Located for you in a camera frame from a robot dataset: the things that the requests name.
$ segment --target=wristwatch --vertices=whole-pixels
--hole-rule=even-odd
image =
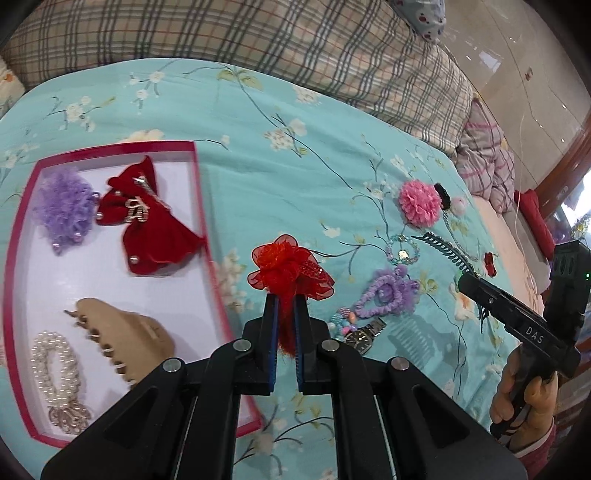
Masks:
[[[365,327],[361,327],[354,332],[348,333],[343,341],[352,346],[361,355],[367,353],[367,351],[374,344],[374,339],[384,329],[386,324],[381,318],[376,318],[369,322]]]

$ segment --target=beige hair claw clip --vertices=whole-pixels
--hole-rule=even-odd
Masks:
[[[130,386],[174,356],[174,342],[153,318],[124,312],[98,299],[78,300],[76,309],[65,312],[88,330],[88,338],[100,345]]]

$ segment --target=small red hair clip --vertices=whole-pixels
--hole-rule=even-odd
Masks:
[[[307,248],[300,247],[291,235],[281,235],[271,244],[252,251],[252,259],[260,268],[248,275],[248,283],[257,290],[267,289],[279,299],[279,346],[295,356],[296,338],[293,330],[293,298],[303,294],[309,299],[323,300],[335,290],[335,281]]]
[[[107,181],[111,189],[100,199],[99,225],[128,223],[123,246],[129,270],[150,275],[162,267],[181,263],[206,243],[175,217],[158,197],[154,165],[146,156]]]
[[[493,263],[493,255],[491,252],[486,252],[484,254],[484,266],[489,277],[496,276],[496,268],[495,264]]]

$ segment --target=red sleeve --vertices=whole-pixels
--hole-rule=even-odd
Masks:
[[[550,447],[554,443],[555,437],[556,425],[553,425],[550,435],[542,445],[519,458],[527,470],[527,478],[529,480],[534,479],[535,476],[540,473],[540,470],[545,467],[546,463],[548,463],[548,451],[550,451]]]

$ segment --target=pearl bracelet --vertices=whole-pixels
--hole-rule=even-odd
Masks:
[[[54,350],[61,364],[60,384],[56,387],[49,373],[47,357]],[[64,433],[79,434],[91,418],[88,409],[77,400],[80,378],[72,347],[59,333],[41,332],[33,340],[31,368],[37,387],[49,405],[49,419]]]

